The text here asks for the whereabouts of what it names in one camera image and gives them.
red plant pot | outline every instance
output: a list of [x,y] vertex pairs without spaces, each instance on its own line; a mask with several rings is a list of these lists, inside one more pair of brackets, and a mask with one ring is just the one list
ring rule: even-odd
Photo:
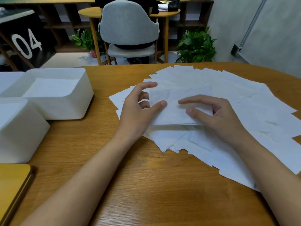
[[96,51],[90,51],[90,54],[93,58],[97,58]]

chair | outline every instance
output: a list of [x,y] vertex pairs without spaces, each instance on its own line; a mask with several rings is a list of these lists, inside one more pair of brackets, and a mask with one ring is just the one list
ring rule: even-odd
[[[133,58],[154,54],[157,63],[159,23],[152,22],[139,4],[126,0],[106,4],[102,11],[99,32],[103,41],[110,44],[106,49],[108,56]],[[139,45],[154,41],[155,45],[137,50],[121,49],[114,45]]]

number 04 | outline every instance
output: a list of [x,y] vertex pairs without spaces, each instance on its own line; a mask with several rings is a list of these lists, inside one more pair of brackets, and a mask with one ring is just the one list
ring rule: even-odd
[[[28,29],[28,35],[29,35],[29,40],[30,40],[30,46],[31,46],[31,49],[36,49],[36,48],[39,48],[40,51],[42,51],[42,43],[41,42],[38,42],[37,39],[35,38],[35,36],[33,35],[32,31],[30,29]],[[17,42],[17,39],[20,39],[24,45],[26,46],[27,50],[28,50],[28,54],[26,54],[20,47],[20,45],[18,44]],[[21,37],[20,35],[18,34],[13,34],[11,36],[11,40],[13,41],[14,45],[17,47],[17,49],[21,52],[21,54],[27,58],[27,59],[31,59],[32,58],[32,51],[28,45],[28,43],[26,42],[26,40]]]

round wooden table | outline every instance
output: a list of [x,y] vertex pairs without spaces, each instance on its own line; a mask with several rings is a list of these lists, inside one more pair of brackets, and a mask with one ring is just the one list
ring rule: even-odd
[[[267,84],[301,118],[301,79],[279,71],[241,63],[188,63],[194,68],[226,70]],[[10,226],[17,226],[114,134],[119,119],[108,98],[173,64],[85,67],[94,99],[80,120],[50,121],[51,127],[29,161],[35,180]],[[301,136],[295,137],[301,143]],[[141,137],[113,176],[90,226],[95,225],[276,225],[260,193],[219,175],[187,151],[164,154]]]
[[[95,25],[96,25],[96,27],[98,27],[97,25],[99,23],[99,20],[96,21],[96,19],[101,18],[100,7],[91,7],[91,8],[82,9],[82,10],[78,11],[78,13],[82,16],[88,17],[90,20],[90,26],[91,26],[91,31],[92,31],[92,35],[93,35],[98,65],[99,66],[107,65],[108,62],[111,65],[111,57],[108,56],[108,62],[107,61],[102,62],[100,59],[100,53],[99,53],[99,47],[98,47],[98,41],[97,41],[96,29],[95,29]],[[106,53],[108,54],[108,52],[107,52],[108,48],[107,48],[106,42],[104,42],[104,48],[106,49]]]
[[163,47],[162,52],[157,54],[157,61],[159,63],[168,63],[168,19],[170,16],[177,15],[180,12],[180,9],[177,12],[159,12],[158,14],[151,14],[150,17],[154,18],[163,18],[163,32],[162,32],[162,39],[163,39]]

wooden bookshelf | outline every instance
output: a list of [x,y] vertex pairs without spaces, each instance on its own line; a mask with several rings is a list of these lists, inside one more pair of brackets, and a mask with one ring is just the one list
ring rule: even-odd
[[[186,20],[188,2],[202,3],[199,20]],[[63,4],[69,22],[61,21],[57,9],[55,8],[55,3]],[[76,3],[89,3],[91,7],[95,6],[94,0],[73,0],[73,2],[72,0],[57,0],[56,2],[54,2],[53,0],[26,0],[24,2],[22,2],[22,0],[15,0],[14,3],[4,5],[1,4],[1,6],[5,7],[6,9],[30,8],[37,12],[39,15],[43,15],[45,18],[44,28],[50,30],[50,32],[54,35],[57,41],[57,52],[86,52],[86,49],[76,48],[74,43],[70,41],[66,32],[66,30],[73,30],[75,34],[78,29],[90,28],[89,22],[81,21]],[[185,33],[186,29],[204,29],[207,26],[213,3],[213,0],[180,0],[180,20],[169,21],[169,27],[177,28],[178,31],[177,39],[169,40],[170,51],[177,50],[177,44],[179,40],[183,37],[183,34]],[[162,47],[161,39],[158,40],[158,47]]]

